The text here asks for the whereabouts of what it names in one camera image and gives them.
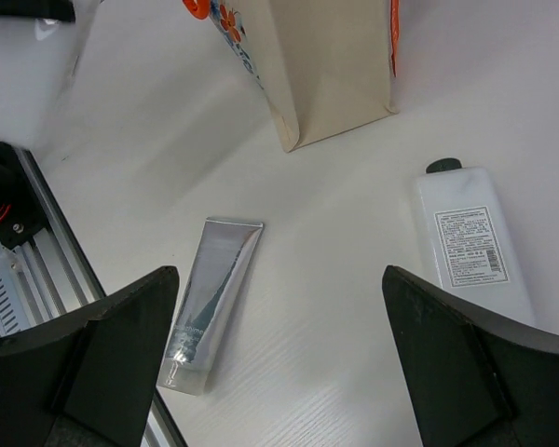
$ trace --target white label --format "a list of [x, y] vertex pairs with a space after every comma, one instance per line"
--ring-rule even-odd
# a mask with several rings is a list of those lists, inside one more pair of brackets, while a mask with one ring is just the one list
[[435, 219], [453, 287], [510, 280], [487, 207], [438, 212]]

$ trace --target silver tube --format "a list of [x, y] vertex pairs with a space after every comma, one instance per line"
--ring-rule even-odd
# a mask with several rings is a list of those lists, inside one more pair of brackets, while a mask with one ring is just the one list
[[262, 223], [207, 219], [157, 384], [198, 396], [225, 331]]

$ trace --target paper bag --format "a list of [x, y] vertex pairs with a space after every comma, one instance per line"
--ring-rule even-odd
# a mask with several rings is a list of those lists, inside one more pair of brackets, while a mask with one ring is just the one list
[[394, 113], [393, 2], [184, 0], [264, 89], [286, 152]]

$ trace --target tabletop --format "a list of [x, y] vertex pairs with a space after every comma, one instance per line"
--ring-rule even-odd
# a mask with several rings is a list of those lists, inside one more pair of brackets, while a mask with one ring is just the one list
[[208, 216], [262, 220], [207, 385], [162, 394], [191, 447], [419, 446], [381, 293], [422, 274], [410, 185], [490, 170], [540, 328], [559, 333], [559, 0], [402, 2], [400, 113], [286, 155], [263, 92], [179, 0], [108, 0], [53, 147], [37, 157], [114, 291]]

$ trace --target blurred white object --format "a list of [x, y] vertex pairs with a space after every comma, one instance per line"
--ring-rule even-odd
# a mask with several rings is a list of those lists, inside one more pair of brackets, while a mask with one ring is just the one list
[[488, 171], [439, 160], [416, 179], [428, 280], [475, 305], [536, 326], [520, 264]]
[[76, 22], [0, 17], [0, 140], [43, 144], [71, 85], [100, 0], [74, 0]]

